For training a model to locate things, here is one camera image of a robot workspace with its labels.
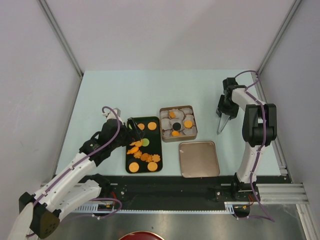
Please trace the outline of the metal tongs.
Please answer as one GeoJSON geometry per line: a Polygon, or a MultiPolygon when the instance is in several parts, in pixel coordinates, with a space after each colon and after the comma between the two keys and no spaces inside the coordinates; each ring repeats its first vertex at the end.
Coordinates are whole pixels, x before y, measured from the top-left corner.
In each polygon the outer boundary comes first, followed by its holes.
{"type": "Polygon", "coordinates": [[[224,113],[221,113],[218,116],[218,124],[217,124],[217,130],[216,133],[219,135],[222,133],[222,131],[225,129],[227,123],[230,121],[231,117],[229,115],[226,115],[224,113]]]}

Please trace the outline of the fish shaped orange cookie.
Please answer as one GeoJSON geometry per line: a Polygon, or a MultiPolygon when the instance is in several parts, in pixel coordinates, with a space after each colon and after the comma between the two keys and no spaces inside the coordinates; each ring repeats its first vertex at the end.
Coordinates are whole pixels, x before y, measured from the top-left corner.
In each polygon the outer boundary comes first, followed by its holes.
{"type": "Polygon", "coordinates": [[[178,131],[173,131],[173,132],[171,133],[171,135],[172,135],[173,137],[178,137],[178,136],[180,136],[180,133],[179,133],[178,131]]]}

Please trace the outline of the black round cookie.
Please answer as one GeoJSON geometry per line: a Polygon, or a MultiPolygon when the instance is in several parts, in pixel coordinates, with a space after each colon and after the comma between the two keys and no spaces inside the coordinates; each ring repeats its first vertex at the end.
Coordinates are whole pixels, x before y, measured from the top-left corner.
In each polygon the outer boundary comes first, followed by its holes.
{"type": "Polygon", "coordinates": [[[181,130],[181,128],[182,128],[182,125],[181,125],[179,122],[175,122],[175,123],[172,125],[172,129],[173,129],[174,131],[179,132],[179,131],[181,130]]]}

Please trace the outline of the square cookie tin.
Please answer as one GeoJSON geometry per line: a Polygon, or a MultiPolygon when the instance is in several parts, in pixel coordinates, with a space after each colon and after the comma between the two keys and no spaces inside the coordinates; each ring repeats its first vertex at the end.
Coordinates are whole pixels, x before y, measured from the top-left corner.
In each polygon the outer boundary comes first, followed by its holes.
{"type": "Polygon", "coordinates": [[[165,143],[191,141],[198,135],[191,105],[163,107],[159,110],[160,135],[165,143]]]}

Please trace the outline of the square tin lid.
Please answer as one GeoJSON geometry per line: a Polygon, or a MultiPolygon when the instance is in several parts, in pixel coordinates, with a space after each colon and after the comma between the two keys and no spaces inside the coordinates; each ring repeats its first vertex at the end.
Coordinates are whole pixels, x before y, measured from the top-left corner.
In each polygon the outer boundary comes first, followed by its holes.
{"type": "Polygon", "coordinates": [[[220,175],[213,141],[192,141],[179,145],[179,163],[184,178],[210,178],[220,175]]]}

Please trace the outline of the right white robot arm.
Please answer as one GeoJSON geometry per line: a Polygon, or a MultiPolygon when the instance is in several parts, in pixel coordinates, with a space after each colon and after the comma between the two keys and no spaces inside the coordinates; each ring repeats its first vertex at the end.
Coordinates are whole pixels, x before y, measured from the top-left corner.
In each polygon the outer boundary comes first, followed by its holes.
{"type": "Polygon", "coordinates": [[[237,117],[239,109],[244,111],[242,138],[244,154],[238,171],[230,186],[230,195],[237,201],[258,192],[256,187],[259,160],[265,149],[277,138],[277,107],[253,96],[245,85],[237,83],[234,77],[222,81],[223,94],[219,98],[216,114],[228,121],[237,117]]]}

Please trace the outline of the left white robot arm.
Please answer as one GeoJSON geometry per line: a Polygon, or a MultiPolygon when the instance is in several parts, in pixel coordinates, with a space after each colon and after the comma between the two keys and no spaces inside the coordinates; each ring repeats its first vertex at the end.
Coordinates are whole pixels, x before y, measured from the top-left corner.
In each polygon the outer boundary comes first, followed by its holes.
{"type": "Polygon", "coordinates": [[[109,158],[112,151],[140,141],[143,137],[144,132],[133,118],[123,123],[117,116],[107,117],[102,129],[84,142],[61,173],[35,193],[25,192],[19,197],[20,212],[28,204],[32,204],[31,221],[27,230],[32,231],[40,239],[45,239],[77,207],[95,198],[107,199],[111,188],[99,174],[94,175],[79,190],[75,190],[74,186],[109,158]]]}

